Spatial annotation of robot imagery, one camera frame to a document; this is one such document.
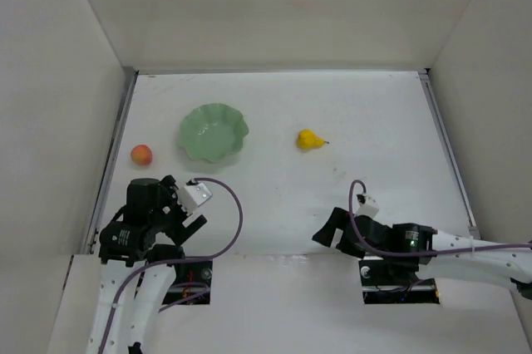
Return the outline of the red-orange fake peach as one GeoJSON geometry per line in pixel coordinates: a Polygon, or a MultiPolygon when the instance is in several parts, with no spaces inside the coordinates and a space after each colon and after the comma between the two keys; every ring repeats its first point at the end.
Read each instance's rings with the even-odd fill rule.
{"type": "Polygon", "coordinates": [[[130,153],[132,162],[139,166],[148,166],[152,163],[153,153],[148,145],[137,145],[130,153]]]}

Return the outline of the yellow fake pear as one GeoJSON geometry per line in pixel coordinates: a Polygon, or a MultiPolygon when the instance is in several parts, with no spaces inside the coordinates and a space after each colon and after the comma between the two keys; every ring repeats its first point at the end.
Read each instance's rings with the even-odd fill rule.
{"type": "Polygon", "coordinates": [[[298,132],[296,146],[300,150],[315,150],[328,145],[329,142],[316,135],[312,130],[301,130],[298,132]]]}

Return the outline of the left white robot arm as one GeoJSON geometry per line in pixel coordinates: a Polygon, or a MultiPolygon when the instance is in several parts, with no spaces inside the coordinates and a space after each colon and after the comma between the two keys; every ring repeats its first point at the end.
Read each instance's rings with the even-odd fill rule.
{"type": "Polygon", "coordinates": [[[207,220],[186,220],[211,198],[192,179],[133,179],[126,202],[100,232],[101,280],[89,353],[145,353],[165,295],[182,273],[184,243],[207,220]]]}

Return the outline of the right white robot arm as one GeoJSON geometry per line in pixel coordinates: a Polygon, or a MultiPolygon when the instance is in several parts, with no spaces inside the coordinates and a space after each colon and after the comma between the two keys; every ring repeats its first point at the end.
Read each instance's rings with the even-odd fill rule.
{"type": "Polygon", "coordinates": [[[359,259],[362,286],[405,297],[416,285],[447,278],[479,282],[531,299],[531,244],[508,248],[406,223],[375,220],[378,208],[362,204],[354,214],[334,208],[312,241],[359,259]]]}

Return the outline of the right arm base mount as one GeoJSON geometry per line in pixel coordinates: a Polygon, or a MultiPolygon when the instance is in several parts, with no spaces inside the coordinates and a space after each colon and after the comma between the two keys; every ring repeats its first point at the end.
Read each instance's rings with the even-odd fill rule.
{"type": "Polygon", "coordinates": [[[366,257],[358,267],[362,300],[367,305],[440,303],[434,279],[418,278],[411,270],[381,258],[366,257]]]}

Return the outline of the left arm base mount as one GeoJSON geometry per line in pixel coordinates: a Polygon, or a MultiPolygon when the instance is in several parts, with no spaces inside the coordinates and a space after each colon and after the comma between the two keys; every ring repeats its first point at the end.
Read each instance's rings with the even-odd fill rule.
{"type": "Polygon", "coordinates": [[[163,305],[180,302],[180,305],[210,304],[213,261],[176,264],[176,278],[170,286],[163,305]]]}

